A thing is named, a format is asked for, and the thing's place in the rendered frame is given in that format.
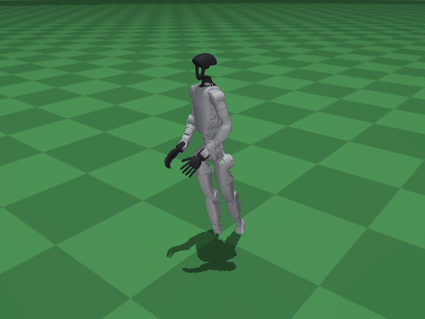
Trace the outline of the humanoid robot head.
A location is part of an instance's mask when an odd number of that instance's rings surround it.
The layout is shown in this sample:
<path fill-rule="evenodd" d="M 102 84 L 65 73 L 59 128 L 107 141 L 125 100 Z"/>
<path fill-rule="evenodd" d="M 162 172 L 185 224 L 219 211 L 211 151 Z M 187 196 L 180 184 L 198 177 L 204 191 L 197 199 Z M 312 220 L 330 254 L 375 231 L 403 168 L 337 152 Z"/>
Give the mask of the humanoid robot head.
<path fill-rule="evenodd" d="M 202 83 L 199 85 L 199 87 L 209 86 L 209 85 L 204 85 L 204 83 L 206 82 L 209 82 L 209 84 L 213 83 L 213 86 L 216 86 L 214 82 L 211 80 L 210 76 L 204 76 L 205 69 L 208 69 L 209 66 L 217 64 L 215 57 L 209 53 L 202 53 L 197 55 L 195 58 L 193 58 L 192 62 L 195 64 L 195 74 L 197 79 L 202 80 Z M 201 67 L 201 75 L 199 74 L 199 67 Z"/>

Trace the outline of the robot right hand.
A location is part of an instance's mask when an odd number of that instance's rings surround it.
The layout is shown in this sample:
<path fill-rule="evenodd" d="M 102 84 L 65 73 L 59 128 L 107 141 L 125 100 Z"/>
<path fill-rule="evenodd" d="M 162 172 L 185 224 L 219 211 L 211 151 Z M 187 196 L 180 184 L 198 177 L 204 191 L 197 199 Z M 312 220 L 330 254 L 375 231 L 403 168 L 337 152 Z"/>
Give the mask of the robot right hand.
<path fill-rule="evenodd" d="M 182 150 L 182 147 L 184 147 L 185 146 L 185 142 L 184 141 L 182 141 L 182 142 L 180 142 L 178 145 L 176 145 L 176 148 L 175 149 L 173 149 L 173 150 L 171 150 L 169 153 L 168 153 L 168 155 L 167 155 L 167 157 L 165 158 L 165 166 L 167 167 L 167 168 L 170 168 L 171 169 L 171 167 L 170 167 L 170 163 L 172 162 L 172 160 L 177 156 L 177 154 L 179 153 L 179 152 L 183 152 L 183 150 Z"/>

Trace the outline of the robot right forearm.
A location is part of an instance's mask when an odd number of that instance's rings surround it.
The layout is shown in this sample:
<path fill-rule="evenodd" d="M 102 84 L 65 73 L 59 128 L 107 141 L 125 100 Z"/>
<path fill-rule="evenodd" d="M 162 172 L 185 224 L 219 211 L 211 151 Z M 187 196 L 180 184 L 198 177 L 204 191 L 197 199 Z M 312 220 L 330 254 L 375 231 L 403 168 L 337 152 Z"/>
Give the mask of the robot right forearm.
<path fill-rule="evenodd" d="M 191 139 L 193 137 L 193 134 L 194 134 L 194 132 L 196 130 L 196 127 L 194 127 L 194 125 L 188 123 L 188 119 L 187 119 L 187 125 L 185 126 L 185 128 L 186 129 L 185 129 L 185 131 L 183 133 L 183 136 L 181 138 L 181 141 L 180 141 L 180 142 L 182 142 L 182 141 L 185 142 L 185 146 L 182 147 L 182 150 L 183 151 L 185 151 L 185 150 L 188 149 L 189 143 L 190 143 L 190 141 L 191 141 Z"/>

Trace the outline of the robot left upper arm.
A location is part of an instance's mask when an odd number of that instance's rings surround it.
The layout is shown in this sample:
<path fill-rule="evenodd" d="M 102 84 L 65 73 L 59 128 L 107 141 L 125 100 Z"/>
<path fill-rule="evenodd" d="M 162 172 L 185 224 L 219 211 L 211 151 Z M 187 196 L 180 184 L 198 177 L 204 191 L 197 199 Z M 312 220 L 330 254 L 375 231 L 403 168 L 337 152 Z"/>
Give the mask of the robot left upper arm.
<path fill-rule="evenodd" d="M 217 89 L 210 90 L 209 100 L 211 104 L 214 106 L 218 118 L 222 121 L 222 124 L 220 125 L 220 127 L 224 124 L 227 125 L 230 128 L 229 133 L 231 133 L 232 124 L 231 124 L 228 110 L 226 107 L 226 97 L 223 91 L 220 91 Z"/>

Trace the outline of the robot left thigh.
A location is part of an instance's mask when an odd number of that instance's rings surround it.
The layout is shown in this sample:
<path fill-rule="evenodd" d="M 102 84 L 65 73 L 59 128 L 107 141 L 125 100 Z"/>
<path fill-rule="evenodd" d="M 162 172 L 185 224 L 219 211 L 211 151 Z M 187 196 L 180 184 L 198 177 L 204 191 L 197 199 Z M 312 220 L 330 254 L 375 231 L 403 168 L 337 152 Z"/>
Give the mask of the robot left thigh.
<path fill-rule="evenodd" d="M 234 159 L 230 154 L 222 151 L 215 153 L 214 175 L 225 203 L 234 203 L 233 175 L 229 169 L 234 166 Z"/>

